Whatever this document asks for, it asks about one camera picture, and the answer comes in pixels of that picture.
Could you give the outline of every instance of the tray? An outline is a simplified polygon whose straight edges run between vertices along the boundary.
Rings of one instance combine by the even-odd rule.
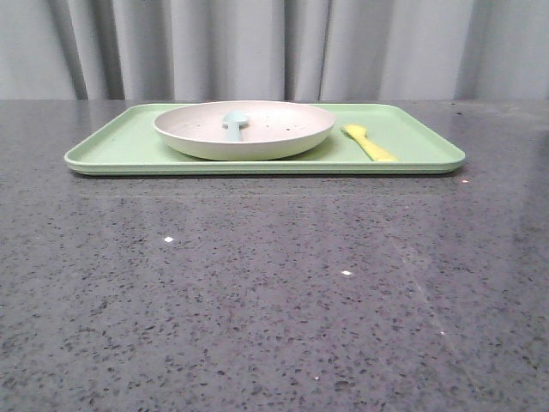
[[[424,174],[456,170],[465,154],[433,130],[396,106],[329,104],[318,106],[336,117],[334,129],[320,145],[276,161],[206,161],[169,148],[153,121],[174,103],[133,106],[69,150],[64,160],[86,175],[205,175],[205,174]],[[344,124],[362,124],[368,137],[399,161],[371,161],[345,136]]]

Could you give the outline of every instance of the countertop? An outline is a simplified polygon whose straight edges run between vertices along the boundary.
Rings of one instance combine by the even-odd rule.
[[[89,178],[0,101],[0,410],[549,410],[549,102],[399,101],[435,176]]]

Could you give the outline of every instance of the yellow utensil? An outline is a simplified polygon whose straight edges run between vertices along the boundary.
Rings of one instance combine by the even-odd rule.
[[[365,127],[359,124],[346,124],[341,130],[358,143],[373,161],[398,161],[398,158],[366,137]]]

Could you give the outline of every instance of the plate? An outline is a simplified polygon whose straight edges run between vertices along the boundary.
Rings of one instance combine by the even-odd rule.
[[[223,117],[244,112],[241,141],[227,141]],[[267,161],[305,152],[320,144],[335,115],[316,106],[269,100],[201,103],[162,113],[154,128],[165,144],[186,155],[212,161]]]

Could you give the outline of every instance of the curtain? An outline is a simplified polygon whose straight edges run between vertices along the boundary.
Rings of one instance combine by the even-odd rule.
[[[0,0],[0,99],[548,99],[547,0]]]

